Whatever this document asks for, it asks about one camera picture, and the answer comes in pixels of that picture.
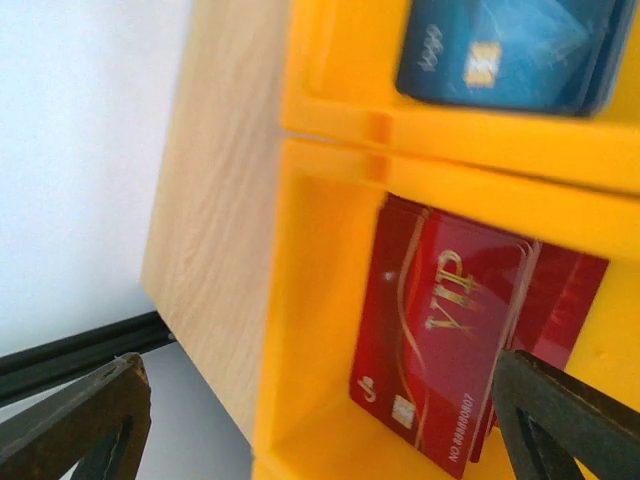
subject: red vip card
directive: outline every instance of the red vip card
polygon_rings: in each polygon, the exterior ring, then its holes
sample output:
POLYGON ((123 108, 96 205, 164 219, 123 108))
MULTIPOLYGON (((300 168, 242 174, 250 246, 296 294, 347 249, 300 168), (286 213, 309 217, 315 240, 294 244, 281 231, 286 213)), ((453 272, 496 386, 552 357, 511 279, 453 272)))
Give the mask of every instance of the red vip card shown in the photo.
POLYGON ((378 216, 350 395, 456 478, 524 299, 532 245, 396 197, 378 216))

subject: card logo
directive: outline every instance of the card logo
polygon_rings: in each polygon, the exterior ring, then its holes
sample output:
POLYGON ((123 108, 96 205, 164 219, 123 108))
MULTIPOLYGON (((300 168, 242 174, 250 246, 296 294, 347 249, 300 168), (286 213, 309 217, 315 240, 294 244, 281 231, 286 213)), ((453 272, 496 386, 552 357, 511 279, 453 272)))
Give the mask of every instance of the card logo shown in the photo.
POLYGON ((364 399, 373 403, 376 401, 376 392, 373 389, 373 379, 371 377, 362 377, 361 380, 358 380, 358 385, 362 390, 364 390, 364 399))
POLYGON ((438 256, 438 269, 436 270, 436 286, 433 289, 430 307, 432 315, 427 317, 426 328, 456 329, 467 335, 471 334, 471 327, 460 324, 450 313, 451 306, 458 305, 465 309, 481 310, 481 306, 471 300, 470 295, 481 289, 472 275, 463 275, 462 258, 453 250, 445 250, 438 256))
POLYGON ((418 66, 425 72, 435 72, 438 66, 438 55, 444 50, 442 32, 437 25, 431 24, 427 26, 425 34, 418 66))

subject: stack of cards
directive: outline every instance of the stack of cards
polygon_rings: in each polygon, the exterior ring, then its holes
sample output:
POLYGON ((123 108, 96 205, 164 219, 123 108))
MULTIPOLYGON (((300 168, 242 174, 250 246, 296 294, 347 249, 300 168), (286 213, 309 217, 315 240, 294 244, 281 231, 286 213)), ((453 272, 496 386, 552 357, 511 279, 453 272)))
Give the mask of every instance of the stack of cards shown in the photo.
POLYGON ((458 105, 591 115, 615 85, 636 0, 413 0, 396 87, 458 105))
MULTIPOLYGON (((516 329, 507 344, 564 369, 578 340, 608 260, 543 244, 516 329)), ((485 438, 496 424, 493 405, 485 409, 471 462, 478 462, 485 438)))
POLYGON ((606 266, 389 196, 378 216, 351 398, 461 478, 495 424, 499 351, 525 348, 564 367, 606 266))

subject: white wall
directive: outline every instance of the white wall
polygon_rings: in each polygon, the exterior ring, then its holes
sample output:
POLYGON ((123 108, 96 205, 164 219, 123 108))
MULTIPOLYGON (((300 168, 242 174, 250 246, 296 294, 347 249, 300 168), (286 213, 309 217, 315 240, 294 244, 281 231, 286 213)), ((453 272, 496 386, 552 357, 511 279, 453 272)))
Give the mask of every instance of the white wall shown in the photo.
POLYGON ((0 356, 153 309, 139 275, 189 9, 0 3, 0 356))

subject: card chip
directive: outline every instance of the card chip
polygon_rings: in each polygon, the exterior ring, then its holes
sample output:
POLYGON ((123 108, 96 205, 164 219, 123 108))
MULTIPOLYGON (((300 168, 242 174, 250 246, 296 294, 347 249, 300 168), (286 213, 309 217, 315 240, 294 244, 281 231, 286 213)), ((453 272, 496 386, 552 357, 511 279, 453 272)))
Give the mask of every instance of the card chip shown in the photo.
POLYGON ((416 413, 416 407, 409 400, 396 395, 393 401, 393 410, 391 417, 405 428, 411 428, 413 425, 413 417, 416 413))
POLYGON ((464 76, 467 86, 493 88, 501 58, 502 47, 498 42, 473 43, 464 76))

